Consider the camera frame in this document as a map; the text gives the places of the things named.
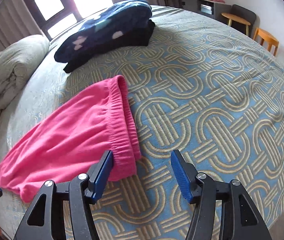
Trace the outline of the pink pants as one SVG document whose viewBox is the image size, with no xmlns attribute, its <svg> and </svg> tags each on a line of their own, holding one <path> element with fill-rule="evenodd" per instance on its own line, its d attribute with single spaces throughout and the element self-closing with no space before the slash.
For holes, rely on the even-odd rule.
<svg viewBox="0 0 284 240">
<path fill-rule="evenodd" d="M 72 180 L 107 150 L 109 181 L 137 173 L 141 152 L 121 75 L 88 86 L 30 129 L 0 162 L 0 187 L 28 203 L 45 181 Z"/>
</svg>

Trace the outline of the patterned blue bedspread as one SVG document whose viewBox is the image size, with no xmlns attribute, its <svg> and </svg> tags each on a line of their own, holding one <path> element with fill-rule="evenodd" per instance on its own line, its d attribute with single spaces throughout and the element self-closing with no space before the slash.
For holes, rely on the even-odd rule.
<svg viewBox="0 0 284 240">
<path fill-rule="evenodd" d="M 141 159 L 136 176 L 107 184 L 92 213 L 101 239 L 184 239 L 193 208 L 170 153 L 220 181 L 237 179 L 273 239 L 284 239 L 284 67 L 227 25 L 153 6 L 147 47 L 96 56 L 71 74 L 58 39 L 0 116 L 0 161 L 35 124 L 87 86 L 122 75 Z"/>
</svg>

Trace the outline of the rolled patterned duvet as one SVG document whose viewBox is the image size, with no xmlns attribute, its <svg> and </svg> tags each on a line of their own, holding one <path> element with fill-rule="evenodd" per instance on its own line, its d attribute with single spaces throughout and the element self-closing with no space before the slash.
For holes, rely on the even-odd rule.
<svg viewBox="0 0 284 240">
<path fill-rule="evenodd" d="M 43 35 L 25 37 L 0 51 L 0 110 L 24 88 L 48 51 Z"/>
</svg>

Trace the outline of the beige curtain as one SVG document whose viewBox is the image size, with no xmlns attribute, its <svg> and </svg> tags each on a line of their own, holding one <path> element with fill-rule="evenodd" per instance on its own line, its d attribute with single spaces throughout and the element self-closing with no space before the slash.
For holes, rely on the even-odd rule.
<svg viewBox="0 0 284 240">
<path fill-rule="evenodd" d="M 31 15 L 24 0 L 3 0 L 0 3 L 0 51 L 30 35 L 43 31 Z"/>
</svg>

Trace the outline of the orange wooden stool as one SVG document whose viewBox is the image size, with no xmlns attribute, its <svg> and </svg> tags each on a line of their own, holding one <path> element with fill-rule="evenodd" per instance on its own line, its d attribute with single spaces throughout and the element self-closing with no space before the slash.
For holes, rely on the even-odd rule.
<svg viewBox="0 0 284 240">
<path fill-rule="evenodd" d="M 263 46 L 264 42 L 267 42 L 267 50 L 271 52 L 272 47 L 274 47 L 273 55 L 276 56 L 279 48 L 279 41 L 268 31 L 261 28 L 256 28 L 253 36 L 253 40 L 260 37 L 260 45 Z"/>
</svg>

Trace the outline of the black folded garment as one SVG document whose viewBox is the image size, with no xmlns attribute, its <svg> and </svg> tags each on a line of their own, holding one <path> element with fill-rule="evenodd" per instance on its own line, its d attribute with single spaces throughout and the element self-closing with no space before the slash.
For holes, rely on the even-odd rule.
<svg viewBox="0 0 284 240">
<path fill-rule="evenodd" d="M 80 49 L 79 54 L 72 55 L 71 59 L 67 62 L 67 65 L 63 68 L 63 71 L 69 74 L 87 63 L 94 56 L 105 54 L 121 47 L 146 47 L 149 45 L 149 40 L 153 34 L 155 26 L 154 22 L 148 20 L 146 28 L 136 28 L 119 38 L 108 41 L 104 44 L 84 50 Z"/>
</svg>

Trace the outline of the navy star fleece garment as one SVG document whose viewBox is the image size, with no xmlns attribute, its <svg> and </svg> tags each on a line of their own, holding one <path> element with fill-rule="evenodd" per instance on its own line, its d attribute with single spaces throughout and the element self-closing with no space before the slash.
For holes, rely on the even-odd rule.
<svg viewBox="0 0 284 240">
<path fill-rule="evenodd" d="M 80 52 L 94 48 L 125 35 L 133 29 L 146 28 L 152 17 L 147 0 L 125 0 L 86 20 L 80 29 L 70 35 L 58 48 L 54 59 L 67 63 Z"/>
</svg>

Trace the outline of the grey desk unit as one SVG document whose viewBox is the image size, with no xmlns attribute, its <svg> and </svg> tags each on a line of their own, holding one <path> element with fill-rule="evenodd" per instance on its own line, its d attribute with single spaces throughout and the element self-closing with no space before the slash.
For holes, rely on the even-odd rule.
<svg viewBox="0 0 284 240">
<path fill-rule="evenodd" d="M 227 18 L 222 16 L 223 12 L 229 12 L 231 5 L 218 0 L 164 0 L 168 7 L 181 8 L 192 11 L 214 20 L 227 23 Z"/>
</svg>

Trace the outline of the window frame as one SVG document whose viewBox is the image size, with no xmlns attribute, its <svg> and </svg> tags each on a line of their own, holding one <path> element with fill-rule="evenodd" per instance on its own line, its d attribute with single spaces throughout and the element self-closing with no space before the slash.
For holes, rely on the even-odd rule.
<svg viewBox="0 0 284 240">
<path fill-rule="evenodd" d="M 24 0 L 24 2 L 49 40 L 113 4 L 112 0 Z"/>
</svg>

